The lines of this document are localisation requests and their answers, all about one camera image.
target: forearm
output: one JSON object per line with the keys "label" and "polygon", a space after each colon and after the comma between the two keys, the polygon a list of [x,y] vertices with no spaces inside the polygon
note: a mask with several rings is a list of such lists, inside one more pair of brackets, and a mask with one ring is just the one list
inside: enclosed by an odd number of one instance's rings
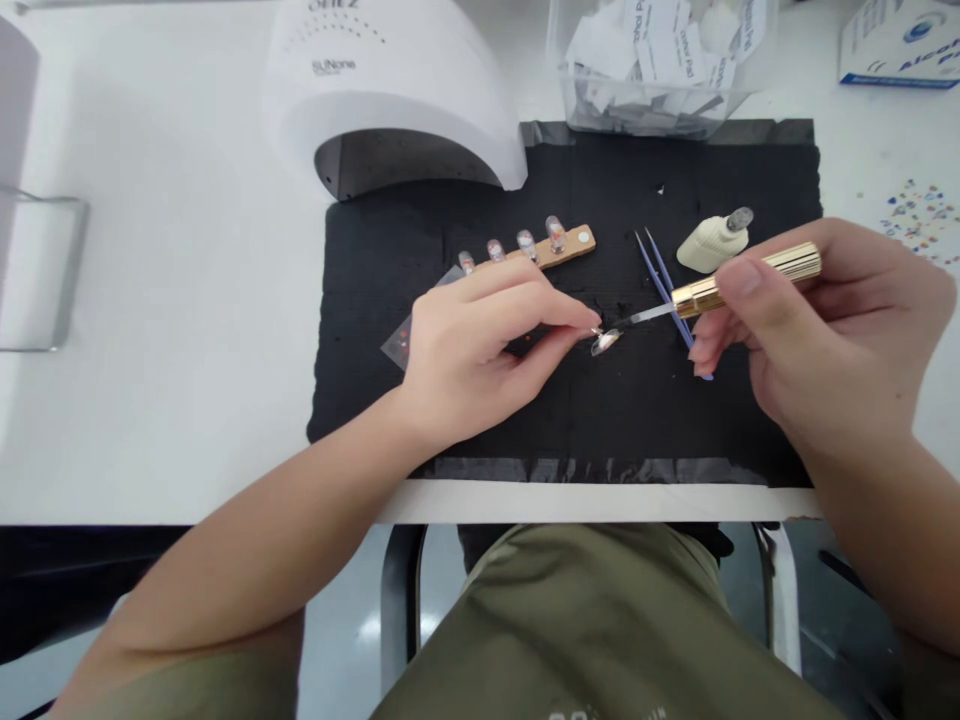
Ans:
{"label": "forearm", "polygon": [[844,552],[894,622],[960,655],[960,484],[914,439],[805,457]]}
{"label": "forearm", "polygon": [[187,533],[108,632],[128,650],[182,651],[272,625],[330,582],[398,484],[434,449],[395,393],[271,471]]}

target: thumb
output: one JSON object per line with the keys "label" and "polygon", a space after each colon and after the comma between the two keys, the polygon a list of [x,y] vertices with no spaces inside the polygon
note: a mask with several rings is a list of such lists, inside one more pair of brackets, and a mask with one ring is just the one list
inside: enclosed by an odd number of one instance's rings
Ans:
{"label": "thumb", "polygon": [[591,337],[593,333],[582,328],[558,327],[534,346],[511,374],[511,393],[535,397],[557,365],[579,340]]}
{"label": "thumb", "polygon": [[763,260],[738,257],[717,271],[717,290],[774,366],[809,365],[834,340],[796,286]]}

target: hand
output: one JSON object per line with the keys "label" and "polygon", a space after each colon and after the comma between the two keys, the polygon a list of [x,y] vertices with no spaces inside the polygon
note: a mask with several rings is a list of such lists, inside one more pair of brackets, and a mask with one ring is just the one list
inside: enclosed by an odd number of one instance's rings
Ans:
{"label": "hand", "polygon": [[[554,329],[520,360],[504,352],[540,324]],[[540,392],[600,316],[555,290],[527,258],[434,288],[413,305],[400,402],[437,452],[502,422]]]}
{"label": "hand", "polygon": [[[823,272],[799,288],[760,260],[806,241]],[[760,407],[801,454],[844,458],[912,437],[920,383],[956,302],[949,275],[896,240],[826,219],[728,261],[717,287],[727,306],[694,328],[695,374],[745,343]]]}

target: black work mat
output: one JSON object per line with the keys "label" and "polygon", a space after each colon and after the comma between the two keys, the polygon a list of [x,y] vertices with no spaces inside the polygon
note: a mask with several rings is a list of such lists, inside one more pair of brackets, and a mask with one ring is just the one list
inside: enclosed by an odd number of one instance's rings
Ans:
{"label": "black work mat", "polygon": [[[546,275],[608,325],[661,303],[634,229],[650,229],[679,285],[700,277],[675,252],[706,217],[751,207],[756,244],[822,214],[812,142],[571,137],[570,145],[527,150],[529,178],[517,192],[424,181],[330,208],[311,442],[400,384],[401,370],[380,346],[461,250],[479,261],[491,237],[507,250],[521,228],[539,239],[551,214],[568,228],[589,224],[597,249]],[[514,347],[522,353],[524,341]],[[530,405],[414,477],[809,487],[796,453],[754,400],[742,348],[726,354],[713,382],[693,377],[669,316],[628,332],[598,358],[589,349],[590,341],[580,343]]]}

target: fingernail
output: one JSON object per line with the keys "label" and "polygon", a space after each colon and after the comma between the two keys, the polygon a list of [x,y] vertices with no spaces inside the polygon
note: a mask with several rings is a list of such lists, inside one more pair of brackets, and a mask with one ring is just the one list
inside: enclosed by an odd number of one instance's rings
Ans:
{"label": "fingernail", "polygon": [[760,287],[762,280],[760,271],[746,258],[729,260],[717,271],[717,283],[728,300],[748,297]]}

